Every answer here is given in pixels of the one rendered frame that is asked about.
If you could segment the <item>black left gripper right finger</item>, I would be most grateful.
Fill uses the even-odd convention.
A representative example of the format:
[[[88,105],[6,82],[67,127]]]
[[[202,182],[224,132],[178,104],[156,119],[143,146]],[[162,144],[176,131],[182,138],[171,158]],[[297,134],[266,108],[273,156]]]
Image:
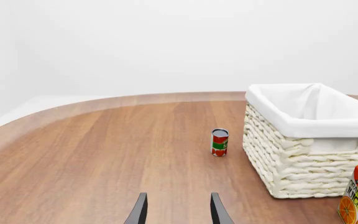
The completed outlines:
[[[234,224],[216,192],[211,194],[210,211],[213,224]]]

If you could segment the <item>white woven basket with liner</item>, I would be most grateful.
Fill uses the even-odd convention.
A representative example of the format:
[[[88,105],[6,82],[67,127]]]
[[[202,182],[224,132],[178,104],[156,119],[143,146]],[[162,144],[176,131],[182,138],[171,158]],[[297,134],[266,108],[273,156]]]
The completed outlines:
[[[320,83],[254,84],[243,149],[275,198],[337,197],[358,165],[358,99]]]

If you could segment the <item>red tomato sauce tin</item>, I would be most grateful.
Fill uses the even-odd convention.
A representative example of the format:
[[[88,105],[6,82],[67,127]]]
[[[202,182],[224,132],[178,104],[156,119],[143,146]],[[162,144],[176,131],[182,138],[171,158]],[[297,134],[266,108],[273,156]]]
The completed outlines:
[[[213,156],[223,157],[227,154],[229,132],[223,128],[215,128],[211,131],[210,151]]]

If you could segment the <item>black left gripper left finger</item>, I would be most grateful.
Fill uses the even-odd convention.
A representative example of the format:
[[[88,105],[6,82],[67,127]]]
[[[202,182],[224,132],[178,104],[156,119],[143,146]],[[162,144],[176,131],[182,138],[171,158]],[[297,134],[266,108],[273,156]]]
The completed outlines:
[[[147,209],[147,194],[142,192],[139,194],[139,197],[124,224],[145,224],[147,219]]]

